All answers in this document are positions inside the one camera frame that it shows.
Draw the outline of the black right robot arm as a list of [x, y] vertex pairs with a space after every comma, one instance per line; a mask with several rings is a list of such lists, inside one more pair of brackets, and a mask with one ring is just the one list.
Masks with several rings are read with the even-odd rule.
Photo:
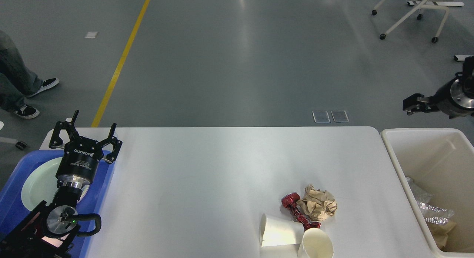
[[433, 96], [412, 94], [403, 100], [403, 111], [409, 116], [417, 112], [443, 112], [450, 119], [474, 114], [474, 60], [472, 56], [463, 62], [461, 72], [444, 84]]

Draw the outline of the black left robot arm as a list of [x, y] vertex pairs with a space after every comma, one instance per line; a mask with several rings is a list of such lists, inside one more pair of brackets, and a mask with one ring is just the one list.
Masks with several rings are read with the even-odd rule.
[[111, 165], [117, 160], [122, 141], [114, 135], [116, 123], [101, 141], [80, 135], [74, 125], [78, 114], [76, 110], [71, 121], [58, 121], [51, 136], [49, 147], [64, 150], [52, 202], [39, 202], [3, 238], [2, 258], [69, 258], [76, 237], [100, 231], [100, 215], [80, 214], [77, 204], [83, 188], [93, 184], [100, 161]]

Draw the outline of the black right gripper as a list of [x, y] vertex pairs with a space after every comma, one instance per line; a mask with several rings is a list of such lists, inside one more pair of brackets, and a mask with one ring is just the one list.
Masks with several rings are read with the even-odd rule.
[[403, 100], [403, 111], [408, 116], [418, 112], [443, 112], [450, 119], [473, 116], [473, 77], [454, 78], [443, 85], [434, 96], [415, 93]]

